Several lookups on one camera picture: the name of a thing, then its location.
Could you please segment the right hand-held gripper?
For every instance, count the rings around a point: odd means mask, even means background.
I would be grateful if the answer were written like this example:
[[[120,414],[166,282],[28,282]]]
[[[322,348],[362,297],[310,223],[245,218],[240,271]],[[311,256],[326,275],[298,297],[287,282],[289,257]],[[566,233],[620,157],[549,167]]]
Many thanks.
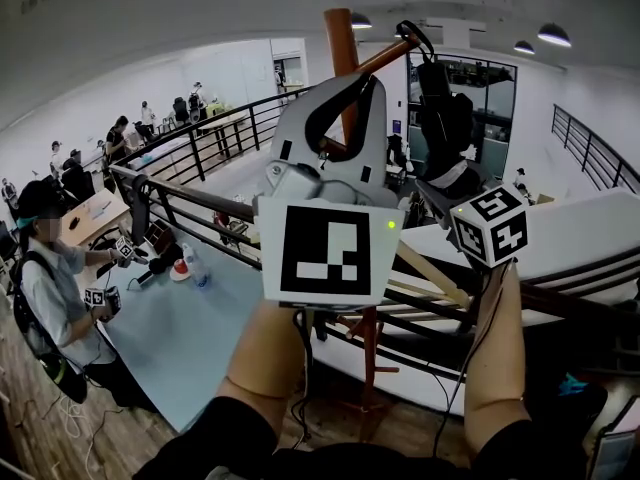
[[[447,189],[468,168],[478,175],[478,195],[451,200],[434,188]],[[493,268],[511,260],[528,245],[528,202],[515,188],[501,185],[480,163],[457,163],[428,184],[418,180],[416,185],[434,218],[447,232],[447,240],[468,259]]]

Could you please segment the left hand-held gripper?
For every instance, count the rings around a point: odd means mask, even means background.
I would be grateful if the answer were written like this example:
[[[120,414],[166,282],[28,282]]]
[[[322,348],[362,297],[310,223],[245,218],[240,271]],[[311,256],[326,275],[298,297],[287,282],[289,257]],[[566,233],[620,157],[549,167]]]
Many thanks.
[[[310,165],[348,108],[355,124],[327,168]],[[345,311],[378,305],[404,214],[386,176],[386,92],[374,75],[334,77],[290,103],[279,118],[256,198],[263,294],[290,307]]]

